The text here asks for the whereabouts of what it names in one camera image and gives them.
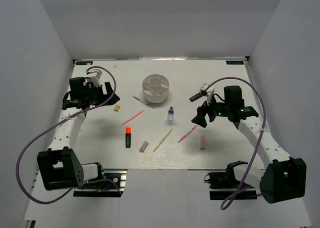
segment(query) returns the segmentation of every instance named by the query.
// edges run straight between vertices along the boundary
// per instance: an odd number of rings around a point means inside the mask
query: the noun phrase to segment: pink pen
[[[192,131],[194,131],[194,130],[197,128],[197,126],[198,126],[198,125],[196,124],[194,127],[192,127],[191,130],[188,131],[187,134],[185,134],[184,136],[182,136],[182,138],[178,141],[178,144],[179,144],[181,141],[183,141]]]
[[[121,126],[123,126],[124,124],[127,124],[129,121],[133,120],[134,118],[136,118],[138,115],[142,114],[144,112],[144,109],[137,112],[134,116],[132,116],[130,119],[127,119],[125,122],[122,123]]]

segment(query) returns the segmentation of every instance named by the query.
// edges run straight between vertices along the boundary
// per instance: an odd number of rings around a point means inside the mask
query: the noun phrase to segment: gray wall
[[[18,154],[58,118],[72,60],[40,0],[0,0],[0,18],[0,226],[16,228],[28,201],[16,182]],[[48,141],[24,156],[20,173],[28,189]]]
[[[304,203],[320,227],[320,2],[281,0],[250,58],[273,136],[307,164]]]
[[[74,59],[248,56],[280,0],[41,0]]]

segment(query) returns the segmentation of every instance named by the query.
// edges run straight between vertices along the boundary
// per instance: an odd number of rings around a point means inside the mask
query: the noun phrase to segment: white table
[[[82,124],[76,143],[75,152],[81,163],[100,162],[104,168],[179,168],[179,169],[220,169],[228,163],[249,161],[253,147],[246,138],[227,120],[218,117],[207,128],[198,127],[184,141],[177,141],[194,124],[191,120],[197,114],[197,107],[205,98],[190,102],[189,98],[197,93],[203,83],[235,76],[248,80],[244,65],[227,65],[226,61],[94,61],[93,65],[107,68],[117,82],[116,94],[120,97],[118,112],[114,106],[105,106],[88,112]],[[74,67],[72,77],[86,75],[91,66]],[[154,104],[155,109],[132,98],[143,98],[142,82],[150,74],[161,74],[170,82],[169,97],[161,104]],[[101,83],[110,81],[103,73]],[[226,80],[217,83],[215,91],[224,96],[224,87],[240,85],[246,106],[256,108],[251,88],[240,81]],[[174,106],[174,121],[167,122],[169,106]],[[145,112],[120,126],[122,122],[145,109]],[[131,148],[125,147],[125,127],[132,128]],[[154,147],[173,128],[173,132],[153,152]],[[207,150],[200,151],[200,136],[204,134]],[[144,141],[149,143],[144,153],[139,148]],[[263,168],[259,158],[255,166]]]
[[[102,107],[87,114],[79,133],[75,152],[81,161],[101,162],[104,168],[129,169],[121,198],[66,197],[50,205],[29,202],[25,220],[36,220],[35,228],[63,227],[300,227],[310,225],[302,199],[268,204],[258,200],[236,200],[226,211],[221,201],[209,198],[205,170],[224,169],[230,162],[249,160],[253,148],[226,118],[217,118],[206,129],[197,128],[177,144],[192,126],[191,119],[204,99],[191,103],[189,97],[200,86],[225,76],[248,80],[244,65],[226,65],[225,61],[94,61],[109,69],[117,81],[120,110]],[[84,76],[88,66],[75,66],[73,77]],[[142,97],[144,77],[159,73],[170,81],[170,95],[155,110],[146,107],[132,95]],[[109,81],[103,74],[102,82]],[[240,85],[247,106],[256,107],[249,87],[238,81],[215,85]],[[169,106],[174,106],[174,122],[167,122]],[[141,109],[145,112],[131,121],[131,148],[125,148],[125,127],[120,124]],[[160,148],[153,148],[169,129],[173,132]],[[207,150],[199,150],[199,137],[206,136]],[[149,146],[144,153],[139,148]],[[259,158],[255,166],[263,168]],[[63,190],[46,191],[39,175],[32,194],[51,200]]]

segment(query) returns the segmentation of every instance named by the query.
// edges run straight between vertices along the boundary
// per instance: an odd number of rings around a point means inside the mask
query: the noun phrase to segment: bottle with blue cap
[[[169,123],[172,123],[172,122],[173,122],[173,120],[174,120],[174,114],[175,114],[174,108],[173,108],[173,106],[170,106],[169,111],[168,111],[168,122],[169,122]]]

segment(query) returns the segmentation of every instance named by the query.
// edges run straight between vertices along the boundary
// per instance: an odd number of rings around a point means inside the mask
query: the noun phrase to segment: small wooden block
[[[206,150],[207,142],[204,135],[200,136],[200,150]]]
[[[116,105],[113,110],[115,110],[116,112],[118,112],[119,108],[120,108],[120,106],[119,106],[119,105]]]

